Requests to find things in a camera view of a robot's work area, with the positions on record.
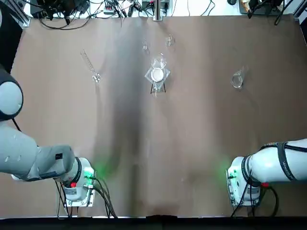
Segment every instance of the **cable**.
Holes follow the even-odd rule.
[[[64,200],[65,200],[65,205],[66,205],[66,211],[67,211],[67,213],[69,213],[68,212],[68,207],[67,207],[67,202],[66,202],[66,193],[65,193],[65,190],[64,190],[64,188],[63,188],[63,185],[62,185],[62,183],[60,182],[60,185],[61,185],[61,189],[62,189],[62,191],[63,191],[63,194],[64,194]]]
[[[252,213],[253,213],[253,217],[255,217],[254,203],[253,203],[253,200],[251,198],[251,184],[249,185],[249,195],[250,195],[251,210],[252,210]]]
[[[249,178],[248,178],[248,181],[249,181],[249,182],[251,181],[251,177],[250,177],[250,175],[251,175],[251,169],[250,169],[250,172],[249,172]],[[235,208],[235,210],[233,211],[233,213],[231,214],[231,216],[230,216],[230,217],[233,217],[233,216],[234,216],[234,214],[236,213],[236,211],[238,210],[238,208],[240,207],[240,204],[241,204],[241,203],[242,203],[242,201],[243,201],[244,194],[245,194],[245,192],[246,192],[247,187],[248,187],[248,183],[246,183],[246,185],[245,185],[245,188],[244,188],[244,191],[243,191],[243,193],[242,193],[242,196],[241,196],[241,199],[240,199],[239,204],[237,205],[237,207]]]
[[[104,195],[98,188],[93,187],[93,189],[94,189],[96,192],[98,192],[98,193],[100,194],[100,196],[104,199],[105,204],[106,204],[107,207],[109,208],[109,210],[110,210],[112,216],[113,216],[114,218],[118,218],[118,217],[116,216],[115,212],[111,209],[110,204],[109,204],[108,201],[106,200],[105,195]]]
[[[254,209],[256,209],[256,208],[258,208],[260,206],[260,204],[261,204],[261,202],[262,202],[266,192],[268,190],[271,190],[273,192],[274,196],[275,196],[275,206],[274,206],[273,212],[269,215],[269,217],[275,217],[277,212],[278,212],[278,209],[279,209],[279,197],[277,195],[277,192],[271,186],[269,186],[269,187],[261,186],[261,189],[262,189],[262,191],[260,191],[259,204]]]
[[[211,11],[215,8],[215,3],[212,1],[212,0],[210,0],[210,3],[213,3],[214,4],[214,6],[211,8],[211,10],[209,11],[209,13],[208,13],[208,15],[207,16],[209,16],[210,15],[210,13],[211,13]]]
[[[177,3],[177,0],[175,1],[175,5],[174,5],[174,9],[173,9],[173,13],[172,13],[171,17],[173,17],[173,14],[174,14],[174,12],[175,12],[175,9],[176,9],[176,3]]]
[[[209,7],[210,7],[210,5],[211,5],[211,2],[212,2],[212,1],[210,0],[209,5],[208,5],[207,9],[204,11],[204,13],[206,13],[207,10],[209,9]]]
[[[16,126],[17,130],[18,130],[19,132],[21,132],[21,130],[20,130],[20,128],[19,128],[17,122],[15,121],[15,118],[12,118],[12,121],[14,122],[14,125]]]
[[[283,16],[283,12],[288,8],[288,6],[291,4],[291,2],[293,2],[293,0],[290,0],[285,7],[283,7],[283,10],[279,13],[279,15],[276,17],[276,20],[274,22],[274,25],[278,25],[282,16]]]
[[[62,195],[61,195],[61,191],[60,191],[60,189],[59,189],[59,185],[58,185],[58,183],[57,183],[56,181],[54,181],[54,182],[56,183],[57,190],[58,190],[58,193],[59,193],[59,197],[60,197],[59,202],[62,201],[63,208],[65,209],[65,204],[64,204],[64,201],[63,201],[63,198],[62,198]],[[63,192],[64,192],[64,199],[65,199],[65,202],[66,202],[66,194],[65,194],[65,191],[63,191]],[[70,216],[69,216],[69,212],[68,212],[67,205],[66,205],[66,211],[67,211],[68,217],[70,217]]]
[[[61,27],[53,27],[53,26],[49,26],[49,25],[47,25],[47,24],[45,24],[43,21],[42,21],[42,19],[39,19],[39,21],[41,22],[41,24],[42,25],[44,25],[45,27],[47,27],[47,28],[49,28],[49,29],[52,29],[52,30],[76,30],[76,29],[80,29],[80,28],[82,28],[82,27],[84,27],[84,26],[86,26],[87,24],[88,24],[88,22],[90,21],[90,19],[91,19],[91,17],[95,17],[95,15],[97,15],[99,12],[97,12],[98,10],[99,10],[99,8],[101,7],[101,5],[104,3],[105,1],[102,1],[101,3],[100,3],[100,5],[99,5],[99,7],[97,8],[97,10],[93,13],[93,14],[90,14],[87,18],[87,20],[86,20],[86,22],[83,24],[83,25],[81,25],[81,26],[78,26],[78,27],[73,27],[73,28],[65,28],[65,27],[67,27],[67,26],[69,26],[69,25],[65,25],[65,26],[61,26]]]
[[[106,194],[106,196],[107,196],[107,198],[108,198],[108,202],[109,202],[109,204],[110,204],[110,208],[112,209],[113,213],[115,213],[114,208],[113,208],[113,205],[112,205],[112,202],[111,202],[111,198],[110,198],[110,191],[109,191],[109,188],[108,188],[106,182],[102,179],[102,181],[103,181],[103,183],[104,183],[104,185],[105,185],[105,187],[106,187],[106,190],[105,190],[105,189],[103,188],[103,186],[101,185],[100,181],[99,181],[97,178],[93,177],[93,179],[96,180],[96,181],[98,181],[98,183],[99,183],[99,185],[100,185],[100,187],[101,187],[102,192],[103,192],[104,194]]]
[[[190,17],[190,10],[189,10],[189,0],[188,0],[188,12],[189,12],[189,17]]]

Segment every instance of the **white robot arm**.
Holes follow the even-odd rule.
[[[53,178],[64,184],[68,200],[89,205],[89,187],[94,184],[89,161],[75,157],[70,146],[39,147],[31,137],[9,127],[6,120],[16,117],[22,105],[21,87],[0,68],[0,173],[27,182]]]
[[[226,170],[232,205],[257,205],[261,183],[306,180],[306,165],[307,139],[270,143],[255,154],[236,157]]]

